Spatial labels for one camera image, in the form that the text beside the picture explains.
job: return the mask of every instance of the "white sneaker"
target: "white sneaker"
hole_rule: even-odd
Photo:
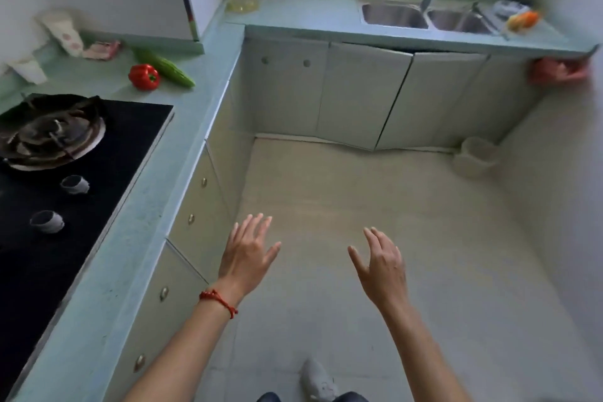
[[[335,380],[315,359],[305,361],[301,368],[300,380],[306,395],[317,402],[332,402],[339,395]]]

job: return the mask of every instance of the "hand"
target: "hand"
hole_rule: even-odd
[[[347,248],[364,292],[382,314],[392,308],[406,306],[406,268],[400,249],[375,228],[365,228],[364,236],[371,250],[368,267],[362,262],[356,248]]]
[[[226,243],[218,281],[212,288],[232,306],[257,288],[280,251],[280,242],[264,251],[272,216],[263,221],[262,218],[262,213],[255,217],[248,215],[240,226],[235,223]]]

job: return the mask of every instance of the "knee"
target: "knee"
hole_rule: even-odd
[[[274,392],[267,392],[258,399],[258,402],[280,402],[280,398]]]
[[[334,402],[368,402],[368,400],[358,394],[358,392],[350,391],[340,395]]]

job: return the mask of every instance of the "finger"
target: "finger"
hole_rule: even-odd
[[[235,241],[236,230],[238,228],[239,228],[239,223],[235,223],[235,225],[232,226],[232,230],[230,231],[230,234],[228,236],[228,242],[226,242],[226,249],[229,249],[232,246],[232,242]]]
[[[241,238],[243,238],[243,235],[245,234],[245,229],[247,229],[247,226],[249,225],[249,222],[252,220],[252,218],[253,215],[247,215],[245,220],[241,223],[235,235],[235,242],[239,242]]]
[[[266,265],[266,267],[270,267],[272,262],[274,262],[274,260],[276,259],[276,256],[279,255],[280,246],[281,246],[281,243],[276,242],[266,252],[266,254],[264,255],[264,265]]]
[[[258,228],[257,241],[262,247],[263,247],[264,241],[266,239],[266,233],[268,232],[268,229],[270,228],[270,223],[272,223],[272,216],[268,216],[264,221],[262,221],[262,223],[260,224],[260,227]]]
[[[379,239],[379,244],[384,251],[387,251],[388,253],[393,252],[393,249],[396,245],[394,245],[394,242],[392,242],[388,236],[374,227],[371,227],[371,232]]]
[[[356,248],[353,246],[348,246],[347,253],[350,255],[351,263],[354,264],[358,276],[365,276],[368,273],[368,268],[362,262],[362,258],[360,258]]]
[[[253,218],[249,222],[249,224],[247,225],[247,229],[245,229],[245,234],[243,234],[243,238],[246,238],[248,240],[253,240],[255,238],[256,227],[258,226],[258,223],[262,220],[262,218],[263,213],[258,213],[258,215],[255,216],[255,218]]]
[[[368,247],[371,250],[371,258],[376,256],[377,254],[381,254],[381,244],[379,243],[379,239],[376,235],[374,235],[367,228],[364,228],[364,236],[367,238]]]

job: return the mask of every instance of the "red string bracelet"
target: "red string bracelet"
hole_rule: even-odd
[[[202,301],[203,299],[212,299],[216,302],[220,302],[224,308],[230,312],[230,319],[233,319],[236,314],[239,314],[239,311],[235,307],[231,307],[227,301],[222,299],[220,294],[218,294],[218,291],[215,289],[212,289],[211,291],[203,291],[201,294],[199,294],[199,300]]]

